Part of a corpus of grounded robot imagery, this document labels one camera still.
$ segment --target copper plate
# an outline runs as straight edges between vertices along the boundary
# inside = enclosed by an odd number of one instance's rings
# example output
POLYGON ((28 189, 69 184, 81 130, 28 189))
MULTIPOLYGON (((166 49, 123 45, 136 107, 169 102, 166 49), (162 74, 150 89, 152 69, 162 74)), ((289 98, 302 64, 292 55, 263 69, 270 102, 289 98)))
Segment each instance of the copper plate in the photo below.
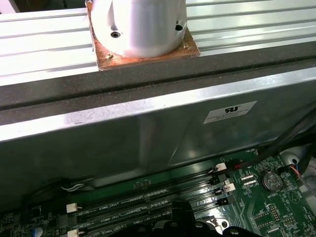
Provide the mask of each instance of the copper plate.
POLYGON ((89 25, 90 32, 93 39, 93 49, 97 56, 97 64, 100 71, 104 71, 110 69, 111 67, 117 66, 129 66, 130 64, 135 63, 145 63, 145 62, 153 62, 153 61, 167 61, 173 60, 179 57, 197 57, 199 56, 199 50, 194 42, 190 31, 187 29, 183 43, 174 51, 164 56, 160 56, 157 58, 148 58, 148 59, 138 59, 138 58, 128 58, 124 57, 111 51, 107 50, 96 38, 93 26, 91 24, 91 9, 92 9, 92 1, 88 0, 85 2, 88 16, 89 16, 89 25))

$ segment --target green circuit board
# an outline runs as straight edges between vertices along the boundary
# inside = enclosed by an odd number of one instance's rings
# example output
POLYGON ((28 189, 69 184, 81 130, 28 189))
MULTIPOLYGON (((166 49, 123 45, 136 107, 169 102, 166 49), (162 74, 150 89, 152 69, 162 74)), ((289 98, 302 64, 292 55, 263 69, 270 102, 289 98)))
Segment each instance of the green circuit board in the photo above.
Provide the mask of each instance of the green circuit board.
POLYGON ((256 153, 255 149, 247 150, 43 203, 30 209, 25 225, 21 225, 19 210, 5 213, 0 215, 0 236, 67 237, 75 233, 79 237, 108 237, 134 224, 170 219, 172 201, 185 200, 196 219, 224 220, 222 230, 239 226, 263 237, 316 237, 316 217, 291 173, 279 174, 282 186, 278 192, 263 187, 263 174, 276 173, 284 166, 279 156, 238 170, 219 184, 210 183, 216 177, 208 172, 210 168, 233 159, 247 161, 256 153), (235 190, 223 190, 231 184, 235 190))

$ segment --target label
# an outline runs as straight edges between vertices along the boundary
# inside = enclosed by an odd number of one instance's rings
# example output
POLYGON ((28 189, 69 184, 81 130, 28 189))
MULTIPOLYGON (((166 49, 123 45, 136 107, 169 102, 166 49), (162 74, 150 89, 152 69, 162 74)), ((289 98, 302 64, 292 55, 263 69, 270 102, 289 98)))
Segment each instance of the label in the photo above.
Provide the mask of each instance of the label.
POLYGON ((257 101, 252 101, 240 105, 232 105, 226 108, 212 110, 208 113, 208 116, 203 124, 245 115, 256 103, 257 101))

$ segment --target screw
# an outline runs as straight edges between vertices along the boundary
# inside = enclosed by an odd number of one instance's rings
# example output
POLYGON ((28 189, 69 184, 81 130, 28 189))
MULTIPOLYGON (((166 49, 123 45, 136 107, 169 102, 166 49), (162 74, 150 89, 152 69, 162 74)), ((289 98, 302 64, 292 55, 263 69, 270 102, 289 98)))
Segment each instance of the screw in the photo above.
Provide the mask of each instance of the screw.
POLYGON ((107 56, 106 56, 107 59, 111 59, 111 58, 113 58, 113 57, 114 57, 114 55, 111 54, 111 53, 108 53, 107 56))
POLYGON ((202 223, 200 223, 200 222, 196 222, 195 226, 197 228, 202 228, 204 225, 202 223))
POLYGON ((230 232, 232 235, 239 235, 239 231, 236 230, 236 229, 230 229, 229 232, 230 232))

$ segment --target aluminum cylinder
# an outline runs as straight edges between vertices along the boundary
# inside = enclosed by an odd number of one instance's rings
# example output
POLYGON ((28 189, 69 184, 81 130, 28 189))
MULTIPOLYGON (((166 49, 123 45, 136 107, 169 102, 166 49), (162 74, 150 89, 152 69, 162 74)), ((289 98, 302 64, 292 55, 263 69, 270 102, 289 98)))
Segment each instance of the aluminum cylinder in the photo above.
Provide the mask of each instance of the aluminum cylinder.
POLYGON ((131 58, 170 53, 187 28, 185 0, 93 0, 95 36, 108 50, 131 58))

